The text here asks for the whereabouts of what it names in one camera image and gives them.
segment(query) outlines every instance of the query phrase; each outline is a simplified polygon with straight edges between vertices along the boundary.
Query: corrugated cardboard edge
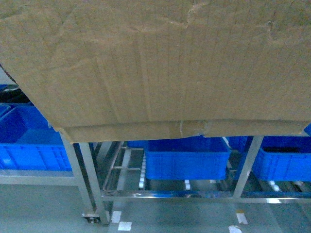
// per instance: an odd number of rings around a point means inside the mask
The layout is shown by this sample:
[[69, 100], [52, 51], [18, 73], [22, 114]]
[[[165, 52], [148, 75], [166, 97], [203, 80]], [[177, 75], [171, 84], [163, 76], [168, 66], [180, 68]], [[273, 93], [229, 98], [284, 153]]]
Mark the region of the corrugated cardboard edge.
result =
[[206, 137], [245, 135], [300, 134], [309, 124], [306, 121], [275, 120], [210, 120], [167, 121], [83, 126], [56, 129], [70, 143], [151, 140], [182, 138], [196, 135]]

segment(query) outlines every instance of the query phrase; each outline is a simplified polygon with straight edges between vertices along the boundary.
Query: caster wheel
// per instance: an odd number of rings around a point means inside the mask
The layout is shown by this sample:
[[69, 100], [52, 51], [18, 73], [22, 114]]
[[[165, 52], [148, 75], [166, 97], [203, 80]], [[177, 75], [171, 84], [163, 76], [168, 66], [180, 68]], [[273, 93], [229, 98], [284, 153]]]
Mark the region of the caster wheel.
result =
[[99, 217], [86, 217], [88, 223], [99, 223], [101, 219]]

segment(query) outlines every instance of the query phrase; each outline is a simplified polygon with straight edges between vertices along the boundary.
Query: green floor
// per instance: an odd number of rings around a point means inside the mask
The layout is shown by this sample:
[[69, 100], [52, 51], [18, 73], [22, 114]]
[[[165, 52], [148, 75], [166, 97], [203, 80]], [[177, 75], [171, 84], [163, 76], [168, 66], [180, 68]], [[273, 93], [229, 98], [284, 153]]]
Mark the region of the green floor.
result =
[[[1, 233], [114, 233], [109, 227], [80, 218], [76, 187], [0, 185]], [[132, 222], [133, 233], [228, 233], [238, 225], [243, 233], [311, 232], [311, 206], [218, 203], [115, 203], [121, 221]], [[239, 225], [243, 210], [248, 225]]]

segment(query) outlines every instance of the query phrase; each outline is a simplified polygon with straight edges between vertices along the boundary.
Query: wrinkled cardboard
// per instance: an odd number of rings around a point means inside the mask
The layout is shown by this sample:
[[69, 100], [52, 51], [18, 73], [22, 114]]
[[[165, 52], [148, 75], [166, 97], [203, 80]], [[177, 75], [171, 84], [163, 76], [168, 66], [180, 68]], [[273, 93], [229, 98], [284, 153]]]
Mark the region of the wrinkled cardboard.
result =
[[0, 62], [71, 142], [311, 121], [309, 1], [2, 2]]

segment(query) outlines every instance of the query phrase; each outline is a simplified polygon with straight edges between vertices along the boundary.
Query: blue bin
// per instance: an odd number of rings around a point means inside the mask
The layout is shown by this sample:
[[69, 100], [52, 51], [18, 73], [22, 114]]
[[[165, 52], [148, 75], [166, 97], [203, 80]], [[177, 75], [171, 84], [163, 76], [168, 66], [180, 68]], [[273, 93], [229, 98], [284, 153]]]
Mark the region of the blue bin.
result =
[[229, 146], [238, 150], [240, 153], [243, 153], [245, 150], [246, 141], [248, 136], [236, 136], [236, 137], [228, 137]]
[[0, 105], [0, 117], [6, 114], [10, 110], [9, 105]]
[[127, 141], [127, 146], [130, 148], [146, 148], [148, 141]]
[[0, 84], [0, 90], [4, 89], [6, 86], [6, 84]]
[[311, 136], [311, 124], [305, 128], [305, 132]]
[[222, 138], [151, 140], [146, 149], [150, 180], [223, 180], [230, 150]]
[[71, 170], [59, 133], [34, 106], [0, 118], [0, 169]]
[[[235, 179], [246, 156], [242, 154]], [[311, 137], [265, 137], [253, 173], [264, 181], [311, 181]]]

